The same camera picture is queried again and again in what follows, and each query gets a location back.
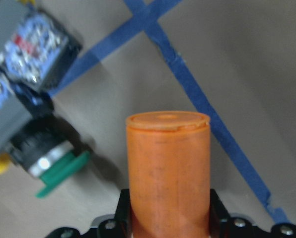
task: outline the bolt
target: bolt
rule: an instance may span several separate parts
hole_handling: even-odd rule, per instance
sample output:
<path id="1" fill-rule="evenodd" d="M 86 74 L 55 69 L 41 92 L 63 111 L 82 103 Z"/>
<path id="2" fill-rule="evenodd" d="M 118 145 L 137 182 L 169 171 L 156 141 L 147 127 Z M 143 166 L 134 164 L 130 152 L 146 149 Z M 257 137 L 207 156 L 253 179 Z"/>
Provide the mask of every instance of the bolt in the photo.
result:
<path id="1" fill-rule="evenodd" d="M 245 221 L 243 219 L 236 218 L 234 220 L 234 225 L 236 225 L 237 227 L 245 227 L 246 223 L 245 223 Z"/>
<path id="2" fill-rule="evenodd" d="M 116 222 L 115 221 L 108 221 L 105 224 L 105 228 L 108 230 L 114 229 L 116 227 Z"/>
<path id="3" fill-rule="evenodd" d="M 292 234 L 294 234 L 292 229 L 289 228 L 288 226 L 281 226 L 281 233 L 283 233 L 284 235 L 288 235 L 288 236 L 291 236 Z"/>
<path id="4" fill-rule="evenodd" d="M 73 230 L 64 230 L 64 232 L 61 234 L 61 238 L 70 238 L 73 233 Z"/>

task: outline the blue tape strip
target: blue tape strip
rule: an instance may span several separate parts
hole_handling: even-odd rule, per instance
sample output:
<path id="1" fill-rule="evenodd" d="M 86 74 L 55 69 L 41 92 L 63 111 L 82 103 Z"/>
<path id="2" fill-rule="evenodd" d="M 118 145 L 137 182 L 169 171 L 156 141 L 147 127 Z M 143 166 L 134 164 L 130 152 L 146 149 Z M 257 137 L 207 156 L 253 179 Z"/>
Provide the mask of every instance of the blue tape strip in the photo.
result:
<path id="1" fill-rule="evenodd" d="M 49 91 L 49 94 L 51 96 L 58 94 L 109 54 L 128 42 L 149 25 L 156 22 L 158 18 L 181 1 L 182 0 L 155 0 L 145 8 L 137 11 L 137 14 L 92 47 L 84 56 L 77 59 L 65 74 L 61 84 L 56 89 Z"/>
<path id="2" fill-rule="evenodd" d="M 145 4 L 142 0 L 124 0 L 124 2 L 134 15 L 138 14 L 139 9 L 141 14 L 143 10 L 145 10 Z M 145 27 L 145 32 L 161 50 L 166 63 L 184 88 L 195 108 L 199 112 L 208 114 L 211 117 L 212 133 L 229 155 L 266 211 L 276 223 L 288 222 L 288 219 L 281 208 L 273 208 L 270 205 L 271 193 L 268 187 L 255 171 L 254 167 L 251 165 L 250 161 L 247 159 L 246 155 L 221 120 L 220 116 L 211 106 L 206 95 L 201 90 L 188 67 L 185 65 L 184 60 L 171 46 L 170 41 L 162 28 L 156 22 L 154 24 L 150 24 L 148 27 Z"/>

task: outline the cylinder top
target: cylinder top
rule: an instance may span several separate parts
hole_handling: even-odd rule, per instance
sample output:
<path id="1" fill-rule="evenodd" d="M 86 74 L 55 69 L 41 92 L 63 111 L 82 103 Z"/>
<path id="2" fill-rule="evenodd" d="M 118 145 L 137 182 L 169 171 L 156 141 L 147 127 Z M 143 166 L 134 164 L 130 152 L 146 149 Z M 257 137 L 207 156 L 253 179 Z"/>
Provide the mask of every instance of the cylinder top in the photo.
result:
<path id="1" fill-rule="evenodd" d="M 163 111 L 132 115 L 126 125 L 135 129 L 154 131 L 194 130 L 208 126 L 210 117 L 196 112 Z"/>

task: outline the orange plastic container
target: orange plastic container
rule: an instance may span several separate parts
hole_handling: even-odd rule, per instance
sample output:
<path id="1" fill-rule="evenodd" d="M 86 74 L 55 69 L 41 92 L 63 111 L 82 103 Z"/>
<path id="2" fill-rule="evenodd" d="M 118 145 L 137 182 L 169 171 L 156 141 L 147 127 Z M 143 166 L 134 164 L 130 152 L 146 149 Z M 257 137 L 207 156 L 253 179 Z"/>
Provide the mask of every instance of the orange plastic container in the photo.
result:
<path id="1" fill-rule="evenodd" d="M 127 118 L 134 238 L 208 238 L 210 118 L 152 112 Z"/>

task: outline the red label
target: red label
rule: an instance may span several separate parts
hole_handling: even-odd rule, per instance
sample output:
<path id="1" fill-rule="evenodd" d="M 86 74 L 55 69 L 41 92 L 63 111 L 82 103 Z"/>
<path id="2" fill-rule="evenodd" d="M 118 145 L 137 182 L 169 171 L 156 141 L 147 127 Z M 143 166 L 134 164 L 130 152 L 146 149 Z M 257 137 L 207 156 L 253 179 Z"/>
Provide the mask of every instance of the red label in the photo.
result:
<path id="1" fill-rule="evenodd" d="M 28 54 L 32 55 L 34 53 L 34 45 L 30 42 L 24 40 L 21 36 L 15 35 L 13 42 L 20 47 L 20 49 L 27 51 Z"/>

